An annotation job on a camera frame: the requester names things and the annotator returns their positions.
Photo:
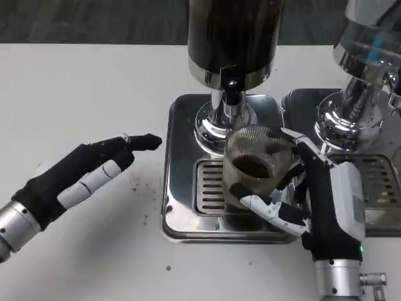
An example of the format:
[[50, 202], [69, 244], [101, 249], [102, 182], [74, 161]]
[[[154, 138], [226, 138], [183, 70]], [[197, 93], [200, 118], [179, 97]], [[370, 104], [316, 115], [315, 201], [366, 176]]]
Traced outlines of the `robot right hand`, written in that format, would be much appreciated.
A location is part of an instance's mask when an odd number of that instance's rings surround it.
[[314, 261], [360, 262], [365, 237], [362, 179], [306, 135], [250, 125], [224, 147], [224, 189], [233, 205], [301, 239]]

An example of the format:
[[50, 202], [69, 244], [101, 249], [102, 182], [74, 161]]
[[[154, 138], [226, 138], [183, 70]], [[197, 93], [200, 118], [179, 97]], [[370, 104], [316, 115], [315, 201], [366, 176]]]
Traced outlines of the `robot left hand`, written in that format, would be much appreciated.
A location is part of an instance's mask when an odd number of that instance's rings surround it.
[[31, 178], [11, 199], [22, 204], [44, 231], [67, 210], [58, 200], [59, 194], [85, 174], [108, 161], [124, 171], [135, 160], [133, 151], [154, 151], [161, 144], [162, 138], [152, 134], [80, 144], [44, 173]]

